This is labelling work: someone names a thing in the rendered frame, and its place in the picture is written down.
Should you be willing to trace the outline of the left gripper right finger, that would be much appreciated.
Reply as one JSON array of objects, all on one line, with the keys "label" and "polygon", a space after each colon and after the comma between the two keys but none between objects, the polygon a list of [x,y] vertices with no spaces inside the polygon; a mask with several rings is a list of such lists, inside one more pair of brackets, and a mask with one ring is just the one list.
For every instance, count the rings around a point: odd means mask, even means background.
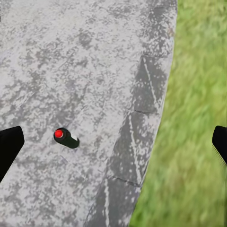
[{"label": "left gripper right finger", "polygon": [[219,125],[215,127],[212,143],[227,164],[227,127]]}]

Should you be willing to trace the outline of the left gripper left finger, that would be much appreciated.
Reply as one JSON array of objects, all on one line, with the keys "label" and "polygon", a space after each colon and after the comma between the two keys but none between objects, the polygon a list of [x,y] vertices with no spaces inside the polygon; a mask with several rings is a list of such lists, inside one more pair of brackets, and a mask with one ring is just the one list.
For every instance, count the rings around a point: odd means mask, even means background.
[{"label": "left gripper left finger", "polygon": [[0,131],[0,182],[25,143],[21,126]]}]

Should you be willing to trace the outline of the insectifuge atomizer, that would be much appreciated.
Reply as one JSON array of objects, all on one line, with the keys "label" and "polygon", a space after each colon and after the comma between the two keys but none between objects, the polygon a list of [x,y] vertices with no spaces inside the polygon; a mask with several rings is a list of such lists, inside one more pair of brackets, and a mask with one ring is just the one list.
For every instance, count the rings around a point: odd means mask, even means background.
[{"label": "insectifuge atomizer", "polygon": [[59,128],[58,130],[55,130],[53,127],[52,132],[54,132],[53,138],[56,142],[72,149],[79,146],[79,139],[66,128]]}]

